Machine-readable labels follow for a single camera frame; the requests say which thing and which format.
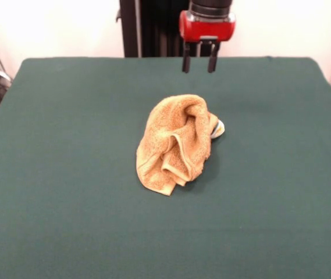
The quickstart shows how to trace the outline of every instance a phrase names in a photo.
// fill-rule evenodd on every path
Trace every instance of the green fabric surface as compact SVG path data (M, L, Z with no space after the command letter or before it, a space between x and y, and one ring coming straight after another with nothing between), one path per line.
M0 106L1 279L331 278L331 87L310 59L26 60ZM201 176L145 189L164 97L226 126Z

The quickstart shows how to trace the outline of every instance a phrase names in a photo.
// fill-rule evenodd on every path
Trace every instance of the orange towel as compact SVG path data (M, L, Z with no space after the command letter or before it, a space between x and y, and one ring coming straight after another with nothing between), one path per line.
M158 103L137 149L142 184L169 196L176 184L184 186L197 178L211 154L211 134L218 122L196 95L172 96Z

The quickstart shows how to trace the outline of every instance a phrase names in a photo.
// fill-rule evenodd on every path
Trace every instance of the white wall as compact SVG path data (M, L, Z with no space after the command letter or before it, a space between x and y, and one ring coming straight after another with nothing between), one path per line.
M234 0L223 56L309 56L331 82L331 0Z
M14 76L25 58L123 57L119 0L0 0L0 57Z
M0 56L123 56L119 0L0 0ZM234 0L233 39L221 56L310 56L331 81L331 0Z

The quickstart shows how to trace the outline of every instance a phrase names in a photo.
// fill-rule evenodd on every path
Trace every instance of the towel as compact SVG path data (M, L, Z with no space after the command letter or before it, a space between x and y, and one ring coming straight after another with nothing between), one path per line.
M146 188L171 195L197 178L211 154L211 135L224 132L197 95L165 98L153 108L137 149L137 174Z

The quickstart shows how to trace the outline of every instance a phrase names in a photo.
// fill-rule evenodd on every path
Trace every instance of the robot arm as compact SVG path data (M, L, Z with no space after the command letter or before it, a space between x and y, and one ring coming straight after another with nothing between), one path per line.
M211 44L208 72L216 69L220 43L231 39L235 16L230 13L232 0L191 0L190 8L180 14L179 29L184 41L182 71L190 69L190 44Z

